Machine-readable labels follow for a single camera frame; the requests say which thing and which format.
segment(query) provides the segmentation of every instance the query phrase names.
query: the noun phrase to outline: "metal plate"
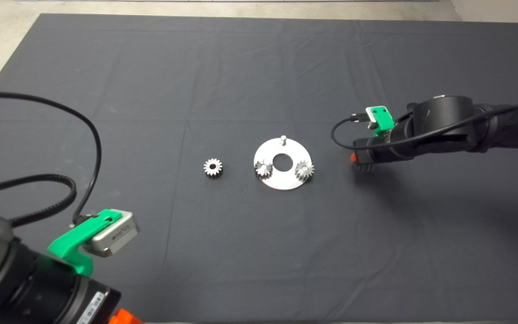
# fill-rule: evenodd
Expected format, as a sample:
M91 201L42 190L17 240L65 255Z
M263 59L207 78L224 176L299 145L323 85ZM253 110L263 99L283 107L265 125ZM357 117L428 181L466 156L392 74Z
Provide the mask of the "metal plate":
M253 168L257 161L265 161L266 164L273 164L273 159L279 154L286 154L293 161L291 169L281 171L273 166L273 174L267 179L260 179L267 186L273 189L290 190L301 186L305 181L297 179L295 167L301 161L311 162L311 156L304 146L287 138L285 135L280 138L273 138L261 144L253 158Z

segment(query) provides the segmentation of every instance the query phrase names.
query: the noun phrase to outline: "black cable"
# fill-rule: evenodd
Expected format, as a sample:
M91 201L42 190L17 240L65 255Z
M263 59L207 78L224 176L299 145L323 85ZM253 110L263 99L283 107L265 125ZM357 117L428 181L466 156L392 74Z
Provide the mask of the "black cable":
M336 123L335 126L333 126L333 129L331 129L331 140L333 140L333 142L335 144L337 144L338 146L341 146L342 148L346 148L346 149L349 149L349 150L369 150L369 149L390 148L391 146L397 146L397 145L401 145L401 144L408 144L408 143L411 143L411 142L425 140L425 139L427 139L429 137L440 135L442 133L446 133L448 131L452 131L453 129L456 129L456 128L459 128L459 127L463 127L464 125L467 125L469 123L482 121L483 119L487 119L487 117L493 117L493 116L496 116L496 115L500 115L501 113L509 113L510 111L517 110L517 109L518 109L518 105L509 105L509 106L506 106L506 107L501 107L501 108L493 109L491 111L486 111L486 112L480 113L478 115L475 115L475 116L472 116L472 117L469 117L469 118L465 118L462 121L457 121L457 123L452 123L452 124L447 125L445 127L441 127L440 129L428 131L427 133L423 133L423 134L418 135L418 136L405 138L405 139L402 139L401 141L381 143L381 144L374 144L374 145L366 145L366 146L345 145L345 144L342 144L339 141L337 141L337 138L335 138L335 131L337 130L337 128L340 125L342 125L342 124L344 124L346 122L349 122L349 121L353 121L354 117L349 117L349 118L345 118L345 119L339 121L339 123Z
M81 211L83 210L83 207L85 203L87 203L87 200L89 199L89 196L91 195L91 191L93 190L93 187L95 186L95 181L97 180L97 176L99 174L99 168L101 166L101 140L99 139L99 133L97 132L97 129L95 128L95 125L93 125L92 121L90 121L87 117L82 115L82 113L76 111L73 108L70 108L66 105L60 104L56 101L32 96L30 94L16 94L13 92L0 92L0 98L1 99L17 99L17 100L26 100L26 101L33 101L35 103L41 103L45 105L50 105L51 107L55 107L57 109L63 110L66 113L70 113L71 115L81 119L91 130L91 133L93 134L93 139L95 141L95 166L93 168L93 174L91 176L91 180L89 181L89 185L87 189L85 190L85 193L83 197L81 198L80 204L77 206L76 211L73 214L73 220L76 221L80 217Z
M77 189L76 189L76 183L73 181L72 178L69 178L68 176L59 175L59 174L37 174L37 175L30 175L25 176L23 178L17 178L13 180L7 180L0 182L0 190L8 189L10 187L15 187L19 185L24 185L26 183L31 182L40 182L40 181L51 181L51 182L58 182L63 183L67 187L69 187L70 191L69 194L59 201L58 203L54 203L53 205L40 209L39 211L34 211L33 213L28 213L22 216L14 217L9 220L9 223L13 227L22 226L25 224L33 223L35 221L40 221L42 219L45 219L49 216L53 216L73 203L73 201L76 199L77 196Z

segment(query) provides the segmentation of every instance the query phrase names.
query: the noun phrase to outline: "spur gear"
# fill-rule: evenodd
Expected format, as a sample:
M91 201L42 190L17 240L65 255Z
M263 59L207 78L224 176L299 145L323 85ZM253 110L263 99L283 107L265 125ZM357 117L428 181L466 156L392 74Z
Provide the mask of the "spur gear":
M266 164L265 160L255 162L255 174L259 179L267 179L273 174L273 164Z
M301 161L295 168L295 176L301 181L307 181L315 173L315 166L312 163Z
M217 158L210 158L203 164L203 171L209 178L215 179L223 172L223 164Z

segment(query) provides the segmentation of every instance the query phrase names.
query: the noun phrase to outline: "label sticker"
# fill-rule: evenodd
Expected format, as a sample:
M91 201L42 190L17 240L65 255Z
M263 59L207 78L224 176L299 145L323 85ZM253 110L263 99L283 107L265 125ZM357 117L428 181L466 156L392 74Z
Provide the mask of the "label sticker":
M77 321L77 324L88 324L92 320L93 315L95 315L95 312L97 311L97 308L99 308L99 305L101 305L103 298L105 298L104 293L100 291L95 293L95 296L92 298L89 305L87 305L87 308L85 308L85 311Z

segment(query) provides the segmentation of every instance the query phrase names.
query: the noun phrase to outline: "gear teeth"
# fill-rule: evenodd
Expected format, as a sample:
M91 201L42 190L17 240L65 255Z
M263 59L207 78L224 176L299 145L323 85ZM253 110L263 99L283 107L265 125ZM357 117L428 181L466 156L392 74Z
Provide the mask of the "gear teeth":
M273 164L265 164L265 161L255 163L255 175L259 179L267 179L273 174Z
M301 181L307 181L315 173L315 166L307 161L297 163L295 167L295 176Z
M210 158L203 164L203 172L208 178L216 179L223 173L223 164L217 158Z

